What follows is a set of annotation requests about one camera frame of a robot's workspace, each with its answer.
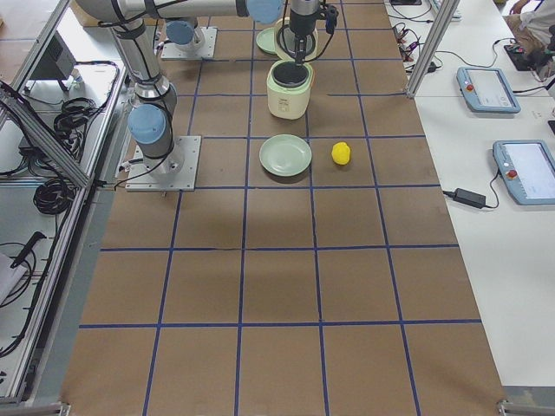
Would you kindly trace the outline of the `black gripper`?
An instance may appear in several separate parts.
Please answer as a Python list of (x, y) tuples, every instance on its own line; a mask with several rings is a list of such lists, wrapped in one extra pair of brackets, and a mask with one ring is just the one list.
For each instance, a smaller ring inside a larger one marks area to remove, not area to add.
[(290, 13), (290, 29), (295, 35), (295, 63), (303, 65), (307, 52), (307, 37), (315, 27), (319, 13), (317, 0), (292, 0)]

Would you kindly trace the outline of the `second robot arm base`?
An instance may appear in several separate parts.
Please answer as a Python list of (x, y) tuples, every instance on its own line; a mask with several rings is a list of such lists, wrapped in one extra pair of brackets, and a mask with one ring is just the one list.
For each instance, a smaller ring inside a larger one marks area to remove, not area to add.
[(166, 22), (166, 43), (161, 52), (165, 61), (202, 61), (214, 56), (218, 29), (201, 27), (191, 20)]

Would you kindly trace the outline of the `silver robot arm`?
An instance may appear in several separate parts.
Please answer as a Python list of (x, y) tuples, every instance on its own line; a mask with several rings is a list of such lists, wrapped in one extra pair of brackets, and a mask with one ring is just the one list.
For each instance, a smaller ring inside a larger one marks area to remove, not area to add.
[(145, 17), (166, 22), (174, 44), (193, 42), (199, 17), (249, 17), (262, 24), (290, 17), (295, 39), (293, 59), (304, 61), (307, 38), (323, 18), (324, 1), (79, 1), (98, 25), (112, 31), (116, 48), (135, 82), (138, 107), (128, 118), (128, 129), (139, 145), (147, 172), (179, 170), (183, 158), (173, 138), (177, 93), (162, 74), (153, 43), (146, 34)]

